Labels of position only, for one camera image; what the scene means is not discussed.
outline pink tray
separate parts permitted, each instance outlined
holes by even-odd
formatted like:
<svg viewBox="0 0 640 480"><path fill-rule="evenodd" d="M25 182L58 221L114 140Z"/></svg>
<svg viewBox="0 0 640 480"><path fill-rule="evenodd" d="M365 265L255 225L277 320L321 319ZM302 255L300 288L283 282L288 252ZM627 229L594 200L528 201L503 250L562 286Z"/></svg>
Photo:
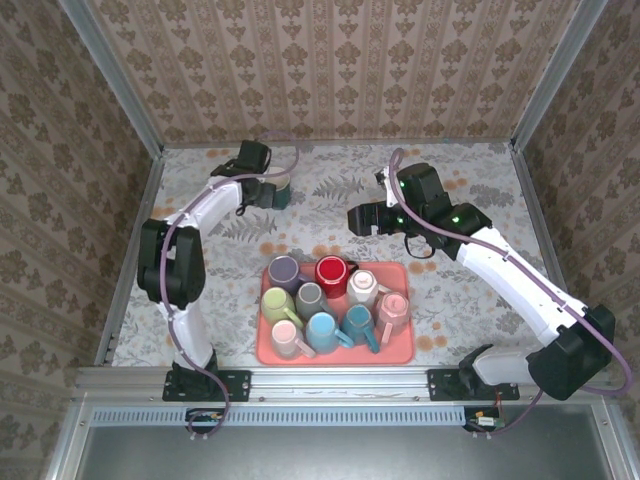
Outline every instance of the pink tray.
<svg viewBox="0 0 640 480"><path fill-rule="evenodd" d="M364 262L359 263L362 270L371 271L382 285L389 287L395 292L399 292L406 298L409 298L409 282L407 280L407 271L399 263L394 262ZM300 269L302 273L309 277L314 277L315 263L302 263ZM262 294L270 288L269 277L267 270L265 269L262 274L262 288L260 297ZM347 312L349 305L347 303L347 296L329 300L331 308L342 317ZM376 336L380 340L380 333L376 330ZM308 358L304 355L300 355L294 360L283 360L278 357L273 348L271 347L271 326L267 323L262 313L258 318L258 338L256 341L256 357L265 365L275 366L316 366L316 365L334 365L334 366L348 366L348 365L403 365L408 363L415 354L415 342L413 341L413 323L409 322L409 327L406 328L400 335L391 337L389 343L380 347L380 352L373 354L369 351L366 345L358 345L354 348L338 349L328 355L318 355L316 358Z"/></svg>

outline red mug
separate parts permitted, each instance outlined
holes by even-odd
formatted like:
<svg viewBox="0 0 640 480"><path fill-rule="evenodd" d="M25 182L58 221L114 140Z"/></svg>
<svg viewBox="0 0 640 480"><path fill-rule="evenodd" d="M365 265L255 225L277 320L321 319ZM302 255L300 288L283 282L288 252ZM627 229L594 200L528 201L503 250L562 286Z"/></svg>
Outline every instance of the red mug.
<svg viewBox="0 0 640 480"><path fill-rule="evenodd" d="M356 270L357 265L349 265L340 257L328 255L316 263L316 283L322 287L327 298L338 298L347 293L349 276Z"/></svg>

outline light green mug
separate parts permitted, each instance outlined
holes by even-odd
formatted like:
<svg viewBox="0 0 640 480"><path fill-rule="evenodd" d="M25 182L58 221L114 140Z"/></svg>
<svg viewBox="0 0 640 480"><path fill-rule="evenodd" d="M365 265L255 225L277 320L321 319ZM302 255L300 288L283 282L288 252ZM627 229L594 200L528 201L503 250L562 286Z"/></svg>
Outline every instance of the light green mug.
<svg viewBox="0 0 640 480"><path fill-rule="evenodd" d="M262 315L271 326L280 320L291 320L298 328L304 328L302 320L296 315L293 298L284 288L273 287L264 292L261 307Z"/></svg>

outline ventilation grille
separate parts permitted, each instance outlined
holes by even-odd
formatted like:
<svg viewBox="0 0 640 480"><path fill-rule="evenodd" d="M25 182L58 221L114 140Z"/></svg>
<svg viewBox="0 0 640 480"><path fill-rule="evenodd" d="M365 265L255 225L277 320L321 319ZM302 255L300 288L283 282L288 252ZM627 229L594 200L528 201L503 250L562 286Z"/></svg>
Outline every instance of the ventilation grille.
<svg viewBox="0 0 640 480"><path fill-rule="evenodd" d="M185 407L98 407L91 426L184 426ZM228 426L412 426L464 425L463 407L241 407ZM195 426L211 425L194 422Z"/></svg>

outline mug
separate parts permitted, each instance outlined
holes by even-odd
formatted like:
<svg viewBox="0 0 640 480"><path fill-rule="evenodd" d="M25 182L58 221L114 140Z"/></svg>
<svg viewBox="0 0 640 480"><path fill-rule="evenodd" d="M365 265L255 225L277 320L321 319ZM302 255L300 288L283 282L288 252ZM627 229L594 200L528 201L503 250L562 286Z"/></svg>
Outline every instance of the mug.
<svg viewBox="0 0 640 480"><path fill-rule="evenodd" d="M313 282L303 284L296 295L296 311L302 318L309 320L316 313L327 312L337 318L336 313L329 306L327 296L320 285Z"/></svg>
<svg viewBox="0 0 640 480"><path fill-rule="evenodd" d="M357 270L358 266L347 265L340 257L328 255L316 263L316 283L322 287L327 298L338 298L347 293L349 275Z"/></svg>
<svg viewBox="0 0 640 480"><path fill-rule="evenodd" d="M362 304L369 310L373 310L373 306L380 292L391 293L391 290L380 285L376 277L369 270L360 270L349 278L347 295L349 296L349 305L351 306Z"/></svg>
<svg viewBox="0 0 640 480"><path fill-rule="evenodd" d="M291 320L299 328L304 327L302 320L296 315L293 298L283 288L272 287L264 292L261 306L262 315L269 325L275 325L279 320Z"/></svg>
<svg viewBox="0 0 640 480"><path fill-rule="evenodd" d="M300 265L295 258L288 255L282 255L271 260L269 268L269 283L272 287L284 288L291 295L298 292L298 288L311 279L300 273Z"/></svg>
<svg viewBox="0 0 640 480"><path fill-rule="evenodd" d="M284 172L283 167L269 167L268 174ZM284 210L291 201L291 176L287 173L273 178L265 179L266 183L275 185L276 191L273 196L271 208L274 210Z"/></svg>
<svg viewBox="0 0 640 480"><path fill-rule="evenodd" d="M301 353L309 358L316 356L316 352L304 342L302 330L290 320L280 320L273 326L271 346L279 357L287 360L293 360Z"/></svg>
<svg viewBox="0 0 640 480"><path fill-rule="evenodd" d="M354 305L342 321L342 331L347 334L356 345L367 344L373 353L380 351L380 344L374 333L373 317L364 305Z"/></svg>
<svg viewBox="0 0 640 480"><path fill-rule="evenodd" d="M387 293L377 308L378 321L376 329L382 333L380 343L389 343L391 335L401 333L411 317L409 311L409 301L399 293Z"/></svg>
<svg viewBox="0 0 640 480"><path fill-rule="evenodd" d="M340 331L338 322L325 312L316 313L305 328L307 342L316 353L331 353L338 346L352 348L355 343Z"/></svg>

